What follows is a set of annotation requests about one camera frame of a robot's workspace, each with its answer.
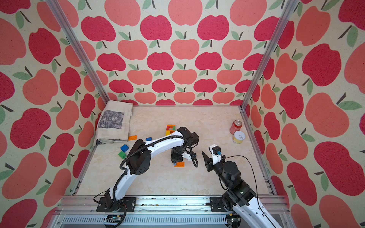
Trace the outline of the dark blue lego brick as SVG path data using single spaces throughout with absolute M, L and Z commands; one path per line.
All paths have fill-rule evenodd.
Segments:
M 120 147 L 120 149 L 121 149 L 122 152 L 125 153 L 129 150 L 129 147 L 126 144 L 124 144 L 122 147 Z

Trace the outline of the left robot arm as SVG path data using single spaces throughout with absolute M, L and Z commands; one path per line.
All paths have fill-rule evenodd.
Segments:
M 132 207 L 127 207 L 130 202 L 124 200 L 127 190 L 137 176 L 148 171 L 151 159 L 162 152 L 171 150 L 173 164 L 187 159 L 197 168 L 199 163 L 193 148 L 198 143 L 198 134 L 190 132 L 186 127 L 180 127 L 172 134 L 157 140 L 146 142 L 142 139 L 137 140 L 119 166 L 123 172 L 116 184 L 103 192 L 104 196 L 100 200 L 94 200 L 98 204 L 97 212 L 121 212 L 123 209 L 132 211 Z

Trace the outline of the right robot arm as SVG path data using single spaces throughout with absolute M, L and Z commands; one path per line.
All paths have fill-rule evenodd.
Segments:
M 280 228 L 281 225 L 267 211 L 256 192 L 241 178 L 241 172 L 233 161 L 221 155 L 208 157 L 202 153 L 207 171 L 215 171 L 220 182 L 227 188 L 222 203 L 228 211 L 234 211 L 252 228 Z

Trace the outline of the orange lego brick small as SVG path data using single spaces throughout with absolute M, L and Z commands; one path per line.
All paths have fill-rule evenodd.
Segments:
M 177 162 L 177 163 L 174 163 L 174 167 L 184 168 L 184 162 Z

